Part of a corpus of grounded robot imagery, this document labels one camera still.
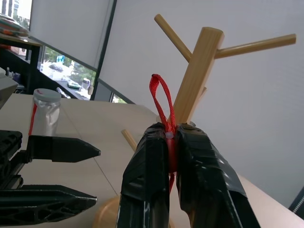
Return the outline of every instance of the desk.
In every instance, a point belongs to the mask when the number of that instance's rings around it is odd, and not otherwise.
[[[37,71],[38,66],[39,51],[42,45],[28,37],[14,37],[2,33],[0,33],[0,44],[24,48],[32,51],[29,64],[30,76],[27,80],[27,93],[32,94],[34,92],[33,82],[35,81],[35,72]]]
[[[23,149],[28,141],[31,99],[31,95],[13,94],[0,110],[0,128],[21,131]],[[128,129],[139,141],[144,130],[155,122],[156,115],[135,104],[76,99],[62,99],[61,104],[58,136],[85,140],[99,148],[101,156],[72,164],[34,160],[20,174],[25,184],[61,184],[98,197],[97,204],[84,213],[58,223],[40,224],[37,228],[91,228],[102,203],[119,194],[124,169],[133,155],[120,131]],[[16,112],[16,106],[22,112]],[[262,228],[304,228],[302,219],[242,176],[240,180]],[[175,227],[189,228],[189,219],[180,210],[175,187],[170,198],[170,217]]]

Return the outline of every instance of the red object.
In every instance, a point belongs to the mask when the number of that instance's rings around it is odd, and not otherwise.
[[[157,90],[159,83],[163,87],[165,94],[167,96],[168,102],[169,102],[170,122],[167,121],[166,116],[163,113],[162,107],[156,99],[156,90]],[[170,95],[168,86],[160,75],[158,75],[158,74],[152,75],[149,88],[150,88],[150,92],[152,94],[154,103],[156,105],[157,111],[160,115],[161,122],[165,125],[166,138],[167,138],[166,140],[167,140],[168,151],[169,151],[169,173],[170,173],[169,190],[171,192],[171,189],[174,184],[174,173],[177,171],[177,156],[175,153],[175,142],[174,142],[175,127],[176,127],[174,109],[173,109],[171,95]]]
[[[3,49],[10,49],[10,46],[4,45],[4,44],[0,44],[0,48],[3,48]]]
[[[30,126],[29,126],[29,131],[28,131],[28,135],[32,135],[32,131],[33,131],[33,125],[34,125],[34,118],[35,118],[35,113],[37,111],[37,105],[34,103],[33,105],[33,111],[32,111],[32,116],[30,118]]]

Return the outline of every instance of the window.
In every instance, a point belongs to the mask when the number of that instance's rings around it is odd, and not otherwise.
[[[80,63],[45,46],[40,71],[79,99],[91,98],[96,72]]]
[[[29,29],[32,0],[0,0],[1,13],[14,18],[21,26]],[[11,47],[17,55],[26,55],[26,50],[19,47]]]
[[[113,98],[112,98],[111,102],[112,103],[124,103],[124,104],[126,104],[126,102],[123,99],[121,99],[119,96],[117,96],[115,94],[113,94]]]

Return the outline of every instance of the white roller shade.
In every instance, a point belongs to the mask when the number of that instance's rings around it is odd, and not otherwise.
[[[113,0],[33,0],[32,37],[98,67]]]

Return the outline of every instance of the red fabric loop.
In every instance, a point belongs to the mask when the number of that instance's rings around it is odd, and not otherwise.
[[[161,86],[163,87],[165,94],[167,96],[168,102],[169,102],[170,121],[171,122],[167,121],[166,116],[163,113],[162,107],[156,99],[156,90],[157,90],[159,83],[161,83]],[[152,94],[154,103],[156,105],[157,111],[160,115],[161,122],[165,125],[165,131],[172,132],[173,135],[175,135],[175,127],[176,127],[175,126],[175,115],[174,115],[174,109],[173,109],[173,105],[172,105],[172,101],[171,101],[170,91],[168,89],[167,84],[165,83],[165,81],[162,79],[162,77],[160,75],[153,74],[151,81],[150,81],[149,88],[150,88],[150,92]],[[166,141],[167,141],[168,151],[169,151],[169,173],[170,173],[169,190],[171,192],[171,189],[172,189],[173,183],[174,183],[174,172],[177,171],[177,156],[175,153],[174,138],[172,138],[172,139],[167,138]]]

